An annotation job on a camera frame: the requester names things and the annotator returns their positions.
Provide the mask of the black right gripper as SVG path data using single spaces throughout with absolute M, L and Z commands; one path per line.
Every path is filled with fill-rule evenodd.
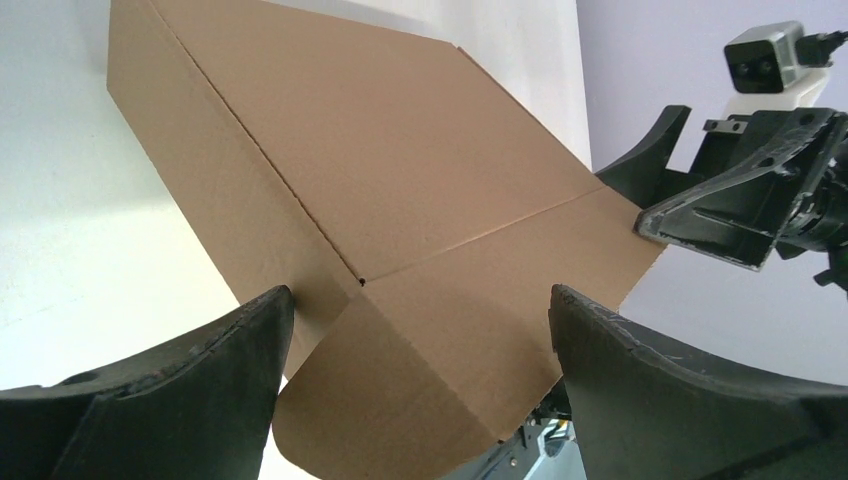
M 667 167 L 691 113 L 669 105 L 642 138 L 595 173 L 643 210 L 634 229 L 750 270 L 824 253 L 820 286 L 847 287 L 847 115 L 760 110 L 710 121 L 689 172 Z

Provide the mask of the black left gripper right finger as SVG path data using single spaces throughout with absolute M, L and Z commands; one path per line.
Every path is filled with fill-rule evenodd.
M 847 390 L 743 365 L 551 291 L 590 479 L 843 479 Z

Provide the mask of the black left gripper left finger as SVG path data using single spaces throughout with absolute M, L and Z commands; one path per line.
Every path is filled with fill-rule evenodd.
M 255 479 L 294 326 L 276 286 L 59 384 L 1 394 L 5 479 Z

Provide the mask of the brown cardboard box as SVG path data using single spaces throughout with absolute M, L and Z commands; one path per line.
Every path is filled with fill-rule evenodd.
M 286 285 L 273 435 L 320 479 L 436 479 L 561 378 L 552 287 L 662 253 L 463 50 L 266 1 L 115 1 L 107 89 L 235 295 Z

